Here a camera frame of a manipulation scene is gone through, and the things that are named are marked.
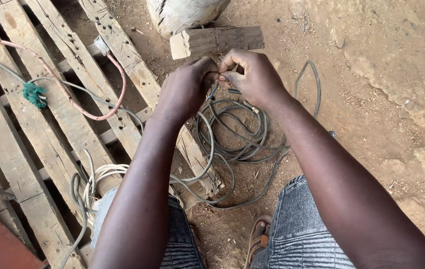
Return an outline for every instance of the forearm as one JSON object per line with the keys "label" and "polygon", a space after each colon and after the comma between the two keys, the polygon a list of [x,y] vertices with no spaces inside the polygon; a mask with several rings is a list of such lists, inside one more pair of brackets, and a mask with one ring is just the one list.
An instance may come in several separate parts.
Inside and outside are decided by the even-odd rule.
{"label": "forearm", "polygon": [[425,268],[425,237],[381,184],[292,97],[274,102],[320,216],[357,268]]}
{"label": "forearm", "polygon": [[180,125],[154,113],[108,210],[92,268],[158,268],[168,236],[168,182]]}

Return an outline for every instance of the green cloth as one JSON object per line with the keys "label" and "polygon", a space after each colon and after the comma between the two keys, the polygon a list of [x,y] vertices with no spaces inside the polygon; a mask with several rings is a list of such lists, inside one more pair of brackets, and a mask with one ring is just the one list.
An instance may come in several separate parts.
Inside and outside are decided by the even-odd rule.
{"label": "green cloth", "polygon": [[47,100],[42,100],[40,102],[39,95],[42,95],[46,90],[42,87],[38,87],[32,82],[25,83],[23,85],[23,97],[30,101],[30,103],[34,104],[37,108],[42,109],[47,107]]}

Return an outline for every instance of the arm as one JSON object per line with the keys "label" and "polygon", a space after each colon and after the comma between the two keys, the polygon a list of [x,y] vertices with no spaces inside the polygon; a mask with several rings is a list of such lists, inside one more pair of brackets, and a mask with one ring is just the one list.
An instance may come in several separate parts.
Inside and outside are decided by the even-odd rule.
{"label": "arm", "polygon": [[217,78],[209,58],[171,73],[108,210],[91,268],[159,268],[168,237],[168,183],[181,126],[197,113]]}
{"label": "arm", "polygon": [[[232,71],[236,64],[239,72]],[[425,269],[425,236],[367,169],[288,94],[267,56],[232,50],[219,72],[220,80],[231,81],[279,122],[324,224],[354,266]]]}

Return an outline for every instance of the sandal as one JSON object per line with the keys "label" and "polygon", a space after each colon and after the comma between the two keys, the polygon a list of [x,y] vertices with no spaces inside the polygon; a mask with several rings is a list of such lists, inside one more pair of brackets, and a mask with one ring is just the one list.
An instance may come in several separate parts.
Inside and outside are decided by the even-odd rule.
{"label": "sandal", "polygon": [[[254,232],[256,231],[257,224],[261,221],[266,224],[264,227],[264,234],[256,238],[252,238],[252,236],[254,235]],[[251,236],[249,237],[249,251],[247,253],[247,259],[244,266],[245,269],[250,269],[251,262],[254,257],[254,252],[259,250],[260,248],[265,248],[267,246],[267,242],[269,241],[267,225],[269,225],[270,227],[271,224],[272,224],[272,216],[270,215],[260,216],[254,223],[254,226],[251,231]]]}
{"label": "sandal", "polygon": [[192,223],[189,223],[189,228],[191,229],[192,236],[194,237],[194,241],[196,242],[196,246],[198,248],[199,254],[201,256],[201,260],[203,260],[204,266],[206,266],[206,259],[204,257],[204,246],[201,241],[201,236],[199,235],[198,229]]}

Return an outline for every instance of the jeans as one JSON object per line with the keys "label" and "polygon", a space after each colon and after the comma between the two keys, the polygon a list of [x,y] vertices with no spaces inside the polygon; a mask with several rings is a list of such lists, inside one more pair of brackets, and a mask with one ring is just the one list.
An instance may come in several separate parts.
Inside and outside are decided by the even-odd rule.
{"label": "jeans", "polygon": [[[116,189],[105,194],[95,218],[92,248]],[[184,210],[169,196],[169,235],[162,269],[206,269]],[[279,194],[265,249],[251,263],[254,269],[355,268],[319,216],[305,176],[291,180]]]}

